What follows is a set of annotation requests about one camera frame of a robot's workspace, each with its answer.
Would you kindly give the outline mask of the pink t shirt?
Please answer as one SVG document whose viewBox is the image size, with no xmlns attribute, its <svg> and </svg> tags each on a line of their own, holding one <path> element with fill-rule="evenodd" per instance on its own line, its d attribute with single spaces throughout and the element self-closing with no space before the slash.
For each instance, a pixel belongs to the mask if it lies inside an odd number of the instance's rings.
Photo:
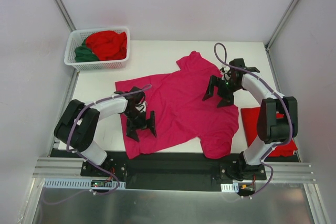
<svg viewBox="0 0 336 224">
<path fill-rule="evenodd" d="M 179 59 L 178 71 L 119 81 L 118 91 L 129 91 L 151 84 L 145 92 L 148 109 L 155 112 L 157 135 L 138 131 L 139 141 L 123 137 L 128 158 L 151 154 L 183 144 L 195 137 L 207 158 L 218 159 L 231 153 L 232 140 L 239 129 L 238 107 L 217 105 L 220 97 L 202 98 L 211 76 L 219 69 L 197 51 Z"/>
</svg>

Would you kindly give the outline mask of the white perforated plastic basket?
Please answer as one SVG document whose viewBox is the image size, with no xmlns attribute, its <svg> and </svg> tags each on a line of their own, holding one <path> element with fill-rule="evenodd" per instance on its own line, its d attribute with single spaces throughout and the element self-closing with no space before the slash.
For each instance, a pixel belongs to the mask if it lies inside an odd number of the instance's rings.
<svg viewBox="0 0 336 224">
<path fill-rule="evenodd" d="M 75 49 L 79 46 L 85 46 L 85 39 L 97 32 L 112 30 L 119 33 L 126 32 L 127 34 L 127 56 L 123 60 L 110 60 L 110 61 L 96 61 L 96 62 L 76 62 L 75 61 Z M 64 63 L 68 66 L 72 66 L 78 71 L 84 70 L 98 70 L 98 69 L 116 69 L 126 66 L 127 61 L 130 58 L 130 31 L 125 26 L 119 27 L 107 27 L 107 28 L 94 28 L 94 29 L 82 29 L 73 31 L 68 38 L 66 50 L 64 54 Z"/>
</svg>

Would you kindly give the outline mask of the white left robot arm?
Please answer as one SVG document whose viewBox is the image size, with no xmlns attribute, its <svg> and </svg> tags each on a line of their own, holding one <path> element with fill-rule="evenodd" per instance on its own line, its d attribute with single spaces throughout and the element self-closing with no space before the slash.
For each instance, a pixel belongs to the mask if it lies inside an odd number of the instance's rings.
<svg viewBox="0 0 336 224">
<path fill-rule="evenodd" d="M 126 118 L 126 136 L 139 142 L 138 131 L 149 130 L 157 136 L 155 112 L 147 117 L 145 91 L 151 84 L 143 88 L 132 87 L 130 91 L 116 91 L 112 95 L 97 101 L 84 103 L 71 100 L 59 119 L 54 137 L 66 145 L 66 151 L 77 153 L 80 157 L 93 163 L 93 170 L 99 176 L 111 171 L 108 154 L 94 140 L 98 123 L 115 114 L 123 114 Z"/>
</svg>

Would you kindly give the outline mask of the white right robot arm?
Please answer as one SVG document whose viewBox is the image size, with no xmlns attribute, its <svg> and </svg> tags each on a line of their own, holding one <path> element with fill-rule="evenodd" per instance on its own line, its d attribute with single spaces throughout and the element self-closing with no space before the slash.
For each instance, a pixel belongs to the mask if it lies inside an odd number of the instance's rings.
<svg viewBox="0 0 336 224">
<path fill-rule="evenodd" d="M 207 100 L 217 94 L 221 97 L 219 108 L 234 104 L 234 92 L 248 91 L 260 105 L 257 121 L 257 137 L 243 151 L 243 162 L 236 166 L 236 174 L 248 179 L 255 173 L 255 165 L 261 162 L 278 146 L 290 142 L 298 133 L 298 102 L 286 97 L 269 86 L 256 67 L 246 67 L 242 58 L 234 59 L 229 70 L 223 68 L 222 77 L 211 76 L 203 97 Z"/>
</svg>

